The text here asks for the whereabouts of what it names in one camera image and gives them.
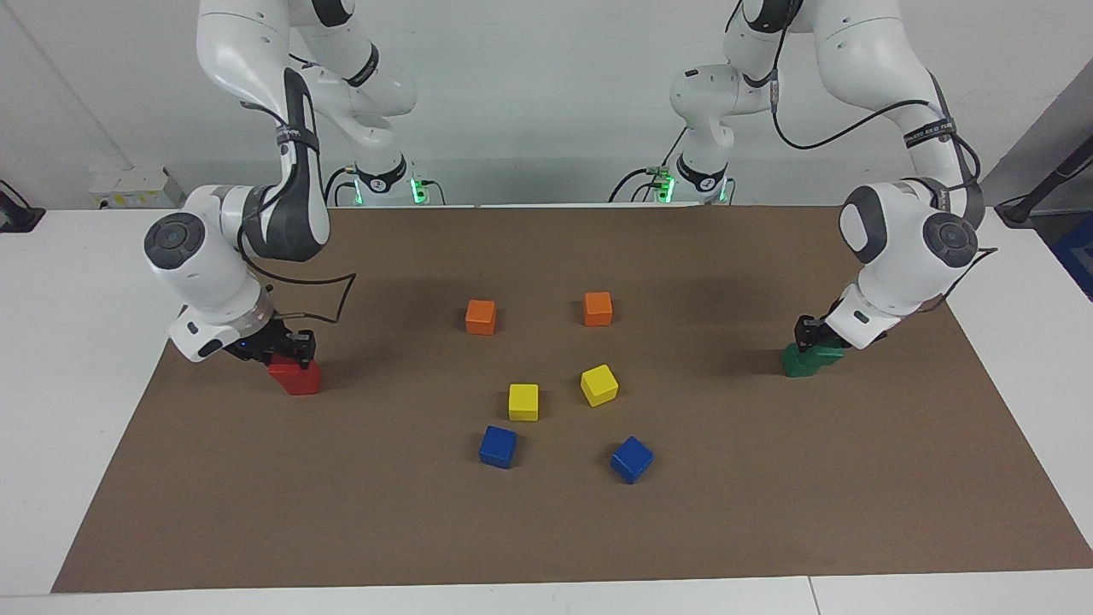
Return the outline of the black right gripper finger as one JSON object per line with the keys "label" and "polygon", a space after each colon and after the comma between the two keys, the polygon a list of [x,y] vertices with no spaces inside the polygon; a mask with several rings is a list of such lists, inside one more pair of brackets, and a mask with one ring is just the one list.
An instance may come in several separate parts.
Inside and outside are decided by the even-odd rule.
{"label": "black right gripper finger", "polygon": [[284,338],[284,355],[287,359],[294,360],[302,370],[312,369],[316,348],[315,331],[299,330],[286,332]]}

